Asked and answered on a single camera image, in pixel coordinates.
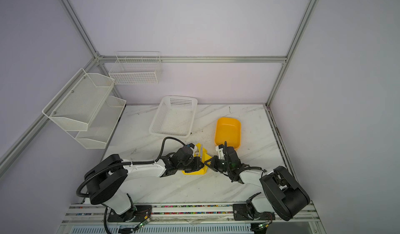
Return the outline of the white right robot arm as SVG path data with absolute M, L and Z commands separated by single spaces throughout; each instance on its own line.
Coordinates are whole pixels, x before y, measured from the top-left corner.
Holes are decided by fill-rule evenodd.
M 289 221 L 310 204 L 310 197 L 284 166 L 272 171 L 244 164 L 236 150 L 227 145 L 218 146 L 218 155 L 204 161 L 205 166 L 227 176 L 232 183 L 260 188 L 245 204 L 235 204 L 236 220 L 269 220 L 278 215 Z

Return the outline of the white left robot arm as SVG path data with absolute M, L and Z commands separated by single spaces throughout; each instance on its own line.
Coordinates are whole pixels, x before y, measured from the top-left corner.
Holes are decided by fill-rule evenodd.
M 86 184 L 89 202 L 92 205 L 104 205 L 118 215 L 135 212 L 136 206 L 131 196 L 120 188 L 124 182 L 168 177 L 178 171 L 188 174 L 197 172 L 204 168 L 203 154 L 202 145 L 192 143 L 160 157 L 158 161 L 128 162 L 113 154 L 85 174 L 85 179 L 92 178 Z

